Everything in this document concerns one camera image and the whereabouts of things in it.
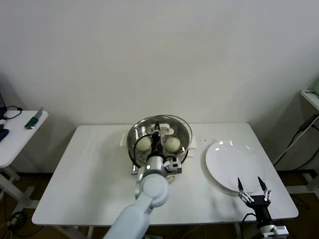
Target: white table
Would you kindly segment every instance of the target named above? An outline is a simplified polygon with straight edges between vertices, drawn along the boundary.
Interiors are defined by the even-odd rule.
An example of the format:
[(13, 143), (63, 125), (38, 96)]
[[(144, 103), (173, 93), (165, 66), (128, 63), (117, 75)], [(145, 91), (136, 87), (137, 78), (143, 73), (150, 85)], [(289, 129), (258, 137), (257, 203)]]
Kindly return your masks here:
[[(300, 94), (319, 111), (319, 99), (315, 92), (312, 90), (302, 90)], [(308, 182), (307, 185), (289, 186), (287, 190), (290, 194), (314, 193), (319, 200), (319, 176), (314, 179), (308, 173), (303, 174), (303, 176)]]
[[(43, 112), (34, 129), (24, 129), (25, 124), (36, 112), (22, 111), (16, 118), (7, 120), (4, 128), (9, 130), (9, 134), (0, 142), (0, 168), (10, 176), (10, 179), (7, 180), (0, 174), (0, 188), (19, 202), (13, 213), (21, 211), (23, 208), (36, 208), (38, 204), (38, 200), (30, 199), (34, 187), (28, 187), (25, 192), (22, 192), (12, 184), (14, 180), (19, 180), (20, 177), (9, 167), (48, 116), (47, 112)], [(7, 111), (5, 115), (13, 117), (18, 113), (19, 111)]]
[[(78, 127), (35, 210), (33, 223), (110, 226), (122, 209), (135, 201), (136, 175), (131, 175), (127, 148), (120, 146), (122, 135), (130, 127)], [(233, 223), (252, 212), (236, 194), (223, 191), (205, 167), (208, 145), (222, 139), (247, 143), (262, 157), (267, 173), (264, 181), (272, 190), (269, 211), (273, 219), (298, 216), (294, 202), (247, 123), (195, 123), (191, 128), (197, 142), (194, 157), (186, 159), (182, 173), (170, 184), (168, 201), (151, 213), (151, 225)]]

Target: cable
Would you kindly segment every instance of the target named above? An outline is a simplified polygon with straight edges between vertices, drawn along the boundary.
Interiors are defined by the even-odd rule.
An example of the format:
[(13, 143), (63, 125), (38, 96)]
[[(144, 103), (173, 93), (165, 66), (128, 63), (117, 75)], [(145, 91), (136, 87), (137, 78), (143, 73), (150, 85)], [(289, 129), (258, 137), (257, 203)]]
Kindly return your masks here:
[(244, 219), (241, 221), (241, 224), (239, 225), (241, 239), (244, 239), (244, 235), (243, 235), (243, 224), (244, 224), (246, 218), (247, 218), (249, 215), (256, 216), (256, 215), (253, 214), (253, 213), (247, 213), (246, 216), (244, 216)]
[(317, 128), (317, 126), (315, 126), (314, 124), (311, 125), (312, 128), (315, 128), (317, 131), (319, 131), (319, 128)]
[(190, 230), (189, 232), (187, 232), (185, 235), (183, 235), (180, 239), (184, 239), (188, 234), (190, 234), (191, 232), (195, 231), (196, 229), (200, 228), (202, 225), (199, 225), (197, 227), (195, 227), (194, 229)]
[(301, 198), (299, 198), (299, 197), (297, 197), (297, 196), (295, 196), (295, 195), (290, 195), (292, 198), (296, 198), (296, 199), (298, 199), (299, 201), (301, 201), (303, 204), (304, 204), (304, 206), (302, 206), (302, 205), (299, 205), (299, 206), (301, 206), (301, 207), (303, 207), (303, 208), (305, 208), (305, 209), (307, 209), (307, 210), (311, 210), (311, 207), (308, 205), (308, 203), (306, 203), (304, 200), (302, 200)]
[(4, 197), (4, 221), (7, 222), (7, 217), (6, 217), (6, 193), (3, 192), (3, 197)]
[(8, 117), (4, 117), (4, 119), (5, 120), (11, 120), (11, 119), (14, 119), (15, 117), (17, 117), (17, 116), (19, 116), (20, 114), (22, 114), (22, 111), (23, 111), (23, 109), (22, 108), (20, 108), (20, 107), (17, 107), (17, 106), (8, 106), (7, 107), (7, 109), (9, 109), (10, 107), (14, 107), (14, 108), (16, 108), (18, 111), (20, 111), (18, 114), (16, 114), (15, 116), (13, 116), (13, 117), (10, 117), (10, 118), (8, 118)]
[(206, 226), (204, 225), (204, 239), (206, 239)]
[(173, 236), (174, 236), (180, 229), (182, 229), (182, 227), (176, 229), (176, 230), (172, 233), (172, 235), (170, 235), (169, 239), (172, 239)]
[(281, 155), (279, 155), (279, 156), (275, 159), (275, 161), (274, 161), (273, 164), (276, 164), (277, 161), (279, 161), (279, 159), (281, 158), (281, 156), (283, 156), (292, 146), (294, 146), (295, 143), (307, 132), (307, 130), (308, 130), (318, 119), (319, 119), (319, 116), (317, 116), (317, 117), (315, 118), (315, 120), (313, 120), (313, 121), (311, 122), (311, 124), (296, 138), (296, 140), (295, 140), (289, 147), (287, 147), (286, 150), (285, 150)]
[(6, 233), (1, 237), (1, 239), (4, 239), (6, 235), (8, 235), (9, 231), (6, 231)]
[(303, 165), (299, 166), (298, 168), (293, 169), (293, 171), (300, 169), (301, 167), (304, 167), (306, 164), (310, 163), (318, 154), (319, 152), (319, 148), (316, 150), (316, 152), (313, 154), (313, 156), (311, 157), (311, 159), (309, 159), (306, 163), (304, 163)]
[[(301, 132), (301, 131), (298, 130), (298, 131), (295, 133), (295, 135), (294, 135), (293, 138), (291, 139), (290, 143), (288, 144), (287, 148), (293, 143), (294, 139), (296, 138), (296, 136), (297, 136), (300, 132)], [(280, 160), (282, 160), (282, 158), (285, 156), (285, 154), (286, 154), (286, 152), (278, 159), (278, 161), (277, 161), (276, 163), (274, 163), (274, 166), (276, 166), (277, 163), (279, 163)]]
[(19, 238), (28, 238), (28, 237), (30, 237), (30, 236), (35, 235), (36, 233), (38, 233), (38, 232), (43, 228), (43, 226), (41, 226), (37, 231), (35, 231), (35, 232), (33, 232), (33, 233), (29, 234), (29, 235), (19, 235), (19, 234), (17, 234), (17, 233), (15, 232), (15, 230), (18, 230), (18, 229), (20, 229), (21, 227), (23, 227), (24, 224), (25, 224), (25, 222), (26, 222), (26, 219), (29, 218), (29, 217), (27, 217), (24, 212), (16, 212), (16, 213), (12, 214), (12, 216), (11, 216), (10, 219), (8, 220), (7, 217), (6, 217), (6, 193), (5, 193), (5, 192), (3, 193), (3, 197), (4, 197), (4, 221), (5, 221), (5, 222), (11, 221), (11, 219), (13, 219), (13, 218), (17, 218), (17, 219), (18, 219), (17, 215), (19, 215), (19, 214), (25, 216), (25, 221), (22, 222), (22, 223), (20, 223), (20, 224), (17, 224), (17, 227), (14, 226), (14, 225), (11, 225), (11, 226), (9, 226), (9, 228), (8, 228), (8, 226), (7, 226), (7, 228), (8, 228), (7, 233), (8, 233), (8, 232), (11, 232), (11, 233), (13, 233), (15, 236), (17, 236), (17, 237), (19, 237)]
[(37, 231), (35, 231), (35, 232), (33, 232), (33, 233), (29, 234), (29, 235), (25, 235), (25, 236), (19, 235), (19, 234), (17, 234), (16, 232), (13, 232), (13, 234), (14, 234), (15, 236), (19, 237), (19, 238), (28, 238), (28, 237), (30, 237), (30, 236), (33, 236), (33, 235), (37, 234), (39, 231), (42, 230), (43, 227), (44, 227), (44, 226), (41, 226), (41, 227), (39, 228), (39, 230), (37, 230)]

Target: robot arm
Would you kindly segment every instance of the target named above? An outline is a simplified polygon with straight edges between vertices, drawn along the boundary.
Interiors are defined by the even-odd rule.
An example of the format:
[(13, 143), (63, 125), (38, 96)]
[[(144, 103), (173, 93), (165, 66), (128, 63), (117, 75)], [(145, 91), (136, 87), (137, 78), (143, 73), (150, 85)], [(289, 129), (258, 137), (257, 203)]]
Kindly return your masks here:
[(244, 192), (244, 188), (238, 178), (238, 190), (240, 199), (251, 209), (255, 211), (257, 220), (257, 229), (259, 233), (254, 239), (285, 239), (289, 232), (285, 226), (277, 226), (272, 220), (268, 211), (271, 203), (271, 191), (267, 189), (266, 184), (258, 177), (259, 184), (264, 191), (264, 195), (249, 196)]
[(150, 225), (152, 208), (160, 207), (167, 199), (167, 180), (157, 173), (146, 176), (136, 202), (121, 212), (104, 239), (141, 239)]

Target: wire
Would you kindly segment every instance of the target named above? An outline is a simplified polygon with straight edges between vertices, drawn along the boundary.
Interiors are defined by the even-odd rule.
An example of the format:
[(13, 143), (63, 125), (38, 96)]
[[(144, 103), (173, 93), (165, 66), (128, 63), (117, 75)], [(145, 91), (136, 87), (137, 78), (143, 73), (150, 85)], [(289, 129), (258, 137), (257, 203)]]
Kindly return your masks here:
[(37, 234), (39, 231), (41, 231), (42, 229), (43, 229), (43, 227), (44, 226), (41, 226), (40, 228), (39, 228), (39, 230), (37, 230), (37, 231), (35, 231), (35, 232), (33, 232), (33, 233), (31, 233), (31, 234), (29, 234), (29, 235), (19, 235), (19, 234), (17, 234), (16, 232), (13, 232), (13, 234), (15, 235), (15, 236), (17, 236), (17, 237), (19, 237), (19, 238), (28, 238), (28, 237), (30, 237), (30, 236), (33, 236), (33, 235), (35, 235), (35, 234)]
[(11, 235), (10, 239), (12, 239), (12, 231), (8, 231), (7, 234), (5, 235), (5, 238), (4, 238), (4, 239), (7, 239), (7, 236), (8, 236), (9, 234)]
[(3, 197), (4, 197), (4, 221), (7, 222), (7, 217), (6, 217), (6, 193), (3, 192)]
[(1, 239), (3, 239), (7, 234), (8, 234), (9, 231), (6, 231), (6, 233), (1, 237)]
[(315, 126), (314, 124), (311, 125), (312, 128), (315, 128), (317, 131), (319, 131), (319, 128), (317, 128), (317, 126)]
[[(5, 221), (5, 224), (6, 224), (6, 222), (8, 221), (8, 219), (7, 219), (7, 217), (6, 217), (6, 193), (5, 193), (5, 192), (3, 192), (3, 197), (4, 197), (4, 221)], [(12, 215), (12, 218), (16, 218), (16, 216), (15, 216), (16, 214), (24, 214), (24, 213), (23, 213), (23, 212), (17, 212), (17, 213), (15, 213), (15, 214)], [(15, 230), (18, 230), (19, 228), (10, 227), (11, 230), (8, 229), (7, 233), (8, 233), (8, 232), (11, 232), (11, 233), (13, 233), (15, 236), (17, 236), (17, 237), (19, 237), (19, 238), (28, 238), (28, 237), (30, 237), (30, 236), (33, 236), (33, 235), (37, 234), (42, 228), (43, 228), (43, 226), (41, 226), (41, 227), (39, 228), (39, 230), (37, 230), (37, 231), (35, 231), (35, 232), (33, 232), (33, 233), (29, 234), (29, 235), (19, 235), (19, 234), (17, 234), (17, 233), (15, 232)]]
[(17, 107), (17, 106), (8, 106), (7, 107), (7, 109), (9, 109), (9, 108), (11, 108), (11, 107), (14, 107), (14, 108), (16, 108), (18, 111), (20, 111), (18, 114), (16, 114), (15, 116), (13, 116), (13, 117), (10, 117), (10, 118), (8, 118), (8, 117), (4, 117), (4, 119), (5, 120), (11, 120), (11, 119), (14, 119), (15, 117), (17, 117), (17, 116), (19, 116), (20, 114), (22, 114), (22, 111), (23, 111), (23, 109), (22, 108), (20, 108), (20, 107)]
[(316, 150), (316, 152), (313, 154), (313, 156), (311, 157), (311, 159), (309, 159), (306, 163), (304, 163), (303, 165), (299, 166), (298, 168), (293, 169), (293, 171), (298, 170), (298, 169), (304, 167), (306, 164), (310, 163), (310, 162), (316, 157), (316, 155), (318, 154), (318, 152), (319, 152), (319, 148), (318, 148), (318, 149)]
[(200, 228), (202, 225), (199, 225), (197, 227), (195, 227), (194, 229), (190, 230), (189, 232), (187, 232), (185, 235), (183, 235), (180, 239), (184, 239), (188, 234), (190, 234), (191, 232), (195, 231), (196, 229)]
[(243, 235), (243, 224), (244, 224), (246, 218), (247, 218), (249, 215), (256, 216), (256, 215), (253, 214), (253, 213), (247, 213), (246, 216), (244, 216), (244, 219), (241, 221), (241, 224), (239, 225), (241, 239), (244, 239), (244, 235)]
[(300, 205), (300, 204), (296, 204), (296, 205), (299, 205), (299, 206), (301, 206), (301, 207), (303, 207), (303, 208), (305, 208), (305, 209), (307, 209), (307, 210), (311, 210), (311, 207), (308, 205), (308, 203), (306, 203), (304, 200), (302, 200), (301, 198), (299, 198), (299, 197), (297, 197), (297, 196), (295, 196), (295, 195), (290, 195), (292, 198), (296, 198), (296, 199), (298, 199), (300, 202), (302, 202), (303, 204), (304, 204), (304, 206), (302, 206), (302, 205)]
[(295, 140), (289, 147), (287, 147), (287, 148), (285, 149), (285, 151), (284, 151), (281, 155), (279, 155), (279, 156), (275, 159), (275, 161), (274, 161), (273, 164), (276, 164), (277, 161), (279, 161), (279, 159), (281, 158), (281, 156), (283, 156), (292, 146), (294, 146), (295, 143), (307, 132), (307, 130), (308, 130), (318, 119), (319, 119), (319, 116), (317, 116), (317, 117), (315, 118), (315, 120), (312, 121), (312, 123), (296, 138), (296, 140)]
[[(290, 141), (290, 143), (288, 144), (287, 148), (293, 143), (294, 139), (296, 138), (296, 136), (297, 136), (300, 132), (301, 132), (301, 131), (298, 130), (298, 131), (295, 133), (294, 137), (291, 139), (291, 141)], [(286, 155), (286, 152), (278, 159), (278, 161), (277, 161), (276, 163), (274, 163), (274, 166), (276, 166), (277, 163), (279, 163), (280, 160), (282, 160), (282, 158), (283, 158), (285, 155)]]
[(176, 230), (170, 235), (169, 239), (172, 239), (173, 236), (174, 236), (180, 229), (182, 229), (182, 227), (176, 229)]

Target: black cable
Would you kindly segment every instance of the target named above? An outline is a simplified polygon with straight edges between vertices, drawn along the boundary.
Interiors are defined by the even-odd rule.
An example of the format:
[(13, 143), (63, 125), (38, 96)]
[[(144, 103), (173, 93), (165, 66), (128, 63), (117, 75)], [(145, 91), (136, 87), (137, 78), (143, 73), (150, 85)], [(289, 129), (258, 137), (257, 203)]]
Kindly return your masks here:
[(312, 128), (315, 128), (317, 131), (319, 131), (319, 128), (317, 128), (317, 126), (315, 126), (314, 124), (311, 125)]
[[(6, 196), (6, 193), (3, 192), (3, 197), (4, 197), (4, 221), (5, 221), (5, 222), (10, 221), (10, 220), (13, 219), (13, 218), (17, 218), (16, 215), (18, 215), (18, 214), (24, 214), (24, 215), (25, 215), (25, 213), (23, 213), (23, 212), (17, 212), (17, 213), (15, 213), (15, 214), (13, 214), (13, 215), (11, 216), (11, 218), (8, 220), (7, 217), (6, 217), (6, 197), (5, 197), (5, 196)], [(35, 231), (35, 232), (33, 232), (33, 233), (29, 234), (29, 235), (19, 235), (19, 234), (17, 234), (17, 233), (15, 232), (15, 230), (20, 229), (22, 226), (23, 226), (22, 224), (20, 224), (18, 228), (15, 227), (15, 226), (10, 226), (10, 230), (9, 230), (8, 226), (6, 225), (6, 227), (8, 228), (8, 232), (11, 231), (15, 236), (17, 236), (17, 237), (19, 237), (19, 238), (28, 238), (28, 237), (30, 237), (30, 236), (33, 236), (33, 235), (35, 235), (36, 233), (38, 233), (38, 232), (43, 228), (43, 226), (41, 226), (41, 227), (39, 228), (39, 230), (37, 230), (37, 231)]]
[(310, 163), (317, 155), (317, 153), (319, 152), (319, 148), (316, 150), (316, 152), (313, 154), (313, 156), (311, 157), (311, 159), (309, 159), (306, 163), (304, 163), (303, 165), (299, 166), (298, 168), (293, 169), (293, 171), (300, 169), (301, 167), (304, 167), (306, 164)]
[[(286, 147), (286, 149), (289, 148), (289, 146), (294, 142), (296, 136), (297, 136), (300, 132), (301, 132), (301, 131), (298, 130), (298, 131), (295, 133), (295, 135), (294, 135), (293, 138), (291, 139), (291, 141), (290, 141), (290, 143), (288, 144), (288, 146)], [(279, 163), (280, 160), (282, 160), (282, 158), (283, 158), (285, 155), (286, 155), (286, 152), (278, 159), (278, 161), (274, 164), (274, 166), (276, 166), (277, 163)]]
[(15, 236), (19, 237), (19, 238), (28, 238), (28, 237), (31, 237), (31, 236), (37, 234), (39, 231), (42, 230), (43, 227), (44, 227), (44, 226), (41, 226), (41, 227), (39, 228), (39, 230), (37, 230), (37, 231), (35, 231), (35, 232), (33, 232), (33, 233), (29, 234), (29, 235), (25, 235), (25, 236), (24, 236), (24, 235), (19, 235), (19, 234), (17, 234), (17, 233), (14, 232), (14, 231), (12, 231), (12, 233), (13, 233)]
[(256, 216), (256, 215), (253, 214), (253, 213), (247, 213), (246, 216), (244, 216), (244, 219), (241, 221), (241, 224), (239, 225), (241, 239), (244, 239), (244, 235), (243, 235), (243, 225), (244, 225), (244, 222), (245, 222), (246, 218), (247, 218), (249, 215)]
[(4, 119), (5, 120), (11, 120), (11, 119), (14, 119), (15, 117), (17, 117), (17, 116), (19, 116), (20, 114), (22, 114), (22, 111), (23, 111), (23, 109), (22, 108), (20, 108), (20, 107), (17, 107), (17, 106), (8, 106), (7, 107), (7, 109), (9, 109), (9, 108), (11, 108), (11, 107), (14, 107), (14, 108), (16, 108), (18, 111), (20, 111), (18, 114), (16, 114), (15, 116), (13, 116), (13, 117), (10, 117), (10, 118), (8, 118), (8, 117), (4, 117)]
[(303, 208), (306, 208), (307, 210), (311, 210), (311, 207), (308, 205), (308, 203), (306, 203), (304, 200), (302, 200), (301, 198), (299, 198), (299, 197), (297, 197), (297, 196), (295, 196), (295, 195), (290, 195), (292, 198), (296, 198), (296, 199), (298, 199), (299, 201), (301, 201), (305, 206), (302, 206), (302, 205), (299, 205), (299, 206), (301, 206), (301, 207), (303, 207)]
[(1, 237), (1, 239), (3, 239), (5, 237), (5, 235), (7, 235), (9, 231), (6, 231), (5, 234)]
[(3, 192), (3, 197), (4, 197), (4, 221), (7, 222), (7, 217), (6, 217), (6, 193)]

